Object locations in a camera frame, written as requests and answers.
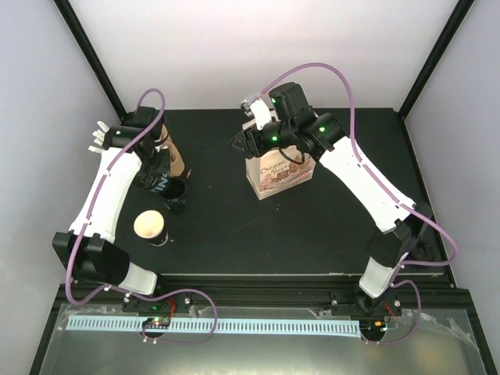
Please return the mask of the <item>cream bear-print paper bag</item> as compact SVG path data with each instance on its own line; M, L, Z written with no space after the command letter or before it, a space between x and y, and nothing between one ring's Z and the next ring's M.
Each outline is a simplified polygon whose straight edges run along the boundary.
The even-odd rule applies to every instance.
M295 145L245 160L247 180L259 200L311 180L315 167L314 159Z

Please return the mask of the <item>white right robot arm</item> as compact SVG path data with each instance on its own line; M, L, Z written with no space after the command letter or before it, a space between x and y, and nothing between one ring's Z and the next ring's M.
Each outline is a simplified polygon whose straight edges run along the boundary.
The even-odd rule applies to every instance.
M427 229L430 206L417 205L400 192L359 150L353 131L344 131L331 113L316 113L299 84L275 87L270 99L271 105L262 99L241 103L250 122L231 145L246 159L294 146L335 175L363 205L380 232L366 244L369 259L355 305L372 315L383 306L384 293Z

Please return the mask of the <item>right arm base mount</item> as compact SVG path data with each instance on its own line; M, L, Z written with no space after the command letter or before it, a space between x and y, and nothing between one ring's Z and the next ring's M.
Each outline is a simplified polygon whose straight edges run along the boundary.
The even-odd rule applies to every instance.
M401 316L402 310L395 303L398 297L393 291L385 291L372 298L358 288L335 289L330 293L331 311L340 316L384 317Z

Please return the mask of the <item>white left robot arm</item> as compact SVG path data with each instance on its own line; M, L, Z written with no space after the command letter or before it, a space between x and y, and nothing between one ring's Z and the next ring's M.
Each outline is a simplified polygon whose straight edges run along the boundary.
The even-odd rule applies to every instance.
M167 303L158 276L130 260L115 244L116 226L132 185L161 194L169 186L170 150L162 136L163 115L140 106L117 127L99 123L95 133L101 160L86 201L67 232L58 232L52 247L66 268L66 283L73 279L114 285L140 295L151 312Z

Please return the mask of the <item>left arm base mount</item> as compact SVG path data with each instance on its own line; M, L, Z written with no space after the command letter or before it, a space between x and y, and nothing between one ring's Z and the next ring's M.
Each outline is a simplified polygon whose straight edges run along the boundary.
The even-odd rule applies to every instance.
M139 298L131 298L129 302L124 302L122 311L124 313L137 313L140 316L148 314L167 315L168 313L187 313L192 300L192 293L183 293L170 296L157 302L147 302Z

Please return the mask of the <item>black paper coffee cup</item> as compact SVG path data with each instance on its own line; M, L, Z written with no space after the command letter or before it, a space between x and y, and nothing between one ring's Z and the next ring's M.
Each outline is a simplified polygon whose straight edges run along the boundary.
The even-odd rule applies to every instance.
M172 177L162 193L163 205L172 213L180 213L185 207L187 190L187 184L182 178Z
M144 211L136 217L134 233L156 247L163 246L169 239L163 215L155 210Z

